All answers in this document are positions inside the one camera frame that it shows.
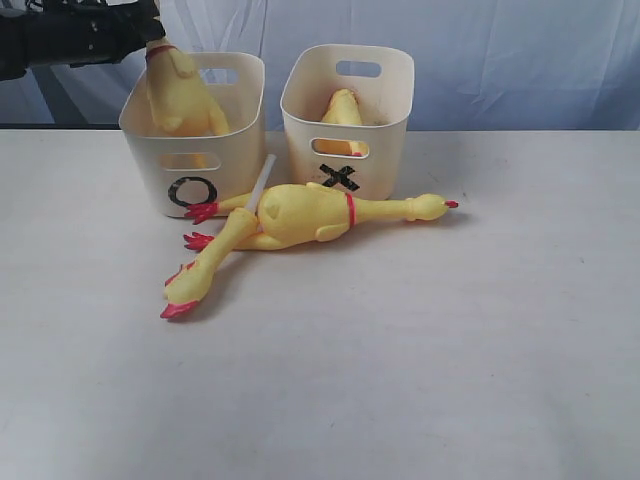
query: basket handle hole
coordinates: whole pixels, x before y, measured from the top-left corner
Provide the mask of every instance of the basket handle hole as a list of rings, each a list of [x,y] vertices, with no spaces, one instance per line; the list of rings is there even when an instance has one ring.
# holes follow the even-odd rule
[[[203,68],[200,76],[208,84],[233,85],[238,82],[238,72],[232,68]]]
[[[160,155],[160,166],[165,170],[218,170],[222,166],[220,158],[212,152],[166,153]]]
[[[376,78],[382,73],[382,67],[379,63],[341,60],[336,64],[336,73],[352,77]]]
[[[314,138],[311,140],[311,150],[317,155],[356,159],[365,159],[370,153],[369,144],[366,142],[333,138]]]

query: white plastic bin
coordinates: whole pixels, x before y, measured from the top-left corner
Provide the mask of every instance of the white plastic bin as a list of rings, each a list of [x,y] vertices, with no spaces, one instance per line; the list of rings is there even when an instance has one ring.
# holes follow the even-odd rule
[[[156,129],[146,97],[146,71],[119,119],[152,204],[170,217],[183,217],[191,204],[250,192],[266,158],[262,60],[245,53],[190,55],[227,115],[232,133],[169,137]],[[212,74],[215,80],[230,76],[235,81],[211,83]],[[193,154],[205,160],[205,168],[198,168]]]
[[[280,102],[294,181],[321,183],[368,200],[389,198],[402,159],[414,77],[411,56],[393,48],[331,44],[304,51]],[[341,88],[355,93],[362,126],[320,123]],[[318,153],[315,139],[365,142],[368,154]]]

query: white backdrop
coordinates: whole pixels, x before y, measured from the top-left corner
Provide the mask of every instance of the white backdrop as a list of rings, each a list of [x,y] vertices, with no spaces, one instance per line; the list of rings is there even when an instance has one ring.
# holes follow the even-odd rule
[[[180,48],[265,61],[269,129],[282,127],[279,99],[296,58],[321,43],[410,53],[413,130],[640,125],[640,0],[161,0],[161,14]],[[115,123],[143,66],[137,52],[120,65],[51,70],[87,122]],[[0,122],[59,117],[42,83],[0,83]]]

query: black cross symbol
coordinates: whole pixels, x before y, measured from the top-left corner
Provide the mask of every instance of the black cross symbol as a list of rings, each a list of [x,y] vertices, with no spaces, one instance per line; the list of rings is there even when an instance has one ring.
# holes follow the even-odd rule
[[[347,178],[352,173],[355,173],[355,170],[348,165],[346,167],[342,167],[339,171],[336,172],[333,168],[323,163],[322,165],[320,165],[320,170],[331,177],[327,178],[327,180],[322,184],[325,187],[333,187],[336,183],[340,182],[341,185],[344,185],[352,192],[355,192],[360,188],[360,185]]]

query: black tape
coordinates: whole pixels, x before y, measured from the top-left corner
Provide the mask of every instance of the black tape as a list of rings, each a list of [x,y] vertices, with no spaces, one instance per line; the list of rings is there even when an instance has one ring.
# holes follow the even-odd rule
[[[356,172],[353,168],[351,168],[348,165],[346,167],[342,167],[340,170],[336,172],[333,168],[323,163],[322,165],[320,165],[320,170],[322,170],[324,173],[326,173],[330,177],[330,178],[327,178],[327,180],[322,184],[325,187],[333,187],[337,183],[340,183],[340,185],[347,187],[352,192],[355,192],[357,189],[360,188],[360,185],[358,185],[356,182],[348,178],[349,175]]]
[[[175,182],[173,182],[169,187],[169,191],[168,191],[169,199],[176,205],[179,205],[185,208],[188,207],[189,205],[193,205],[193,203],[188,203],[178,198],[178,190],[180,190],[180,187],[187,182],[202,182],[207,186],[207,189],[209,190],[207,199],[204,200],[203,202],[198,202],[198,203],[213,203],[216,201],[216,198],[218,198],[218,190],[216,190],[216,187],[213,185],[213,183],[211,183],[206,178],[182,177],[176,180]]]

